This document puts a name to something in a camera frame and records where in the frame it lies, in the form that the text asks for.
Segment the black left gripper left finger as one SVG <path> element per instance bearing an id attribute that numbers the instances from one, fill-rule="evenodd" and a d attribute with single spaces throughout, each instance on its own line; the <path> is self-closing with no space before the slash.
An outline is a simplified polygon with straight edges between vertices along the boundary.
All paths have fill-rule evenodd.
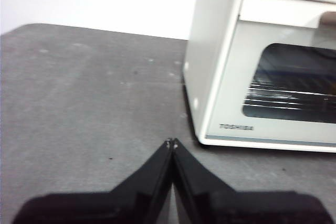
<path id="1" fill-rule="evenodd" d="M 173 140 L 111 191 L 49 194 L 25 202 L 14 223 L 156 223 L 169 195 Z"/>

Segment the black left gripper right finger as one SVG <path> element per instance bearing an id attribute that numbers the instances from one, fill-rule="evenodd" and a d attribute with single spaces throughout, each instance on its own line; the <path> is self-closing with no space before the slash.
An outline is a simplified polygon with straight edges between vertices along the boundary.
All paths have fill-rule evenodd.
<path id="1" fill-rule="evenodd" d="M 172 150 L 182 223 L 333 223 L 315 196 L 295 191 L 236 191 L 176 138 Z"/>

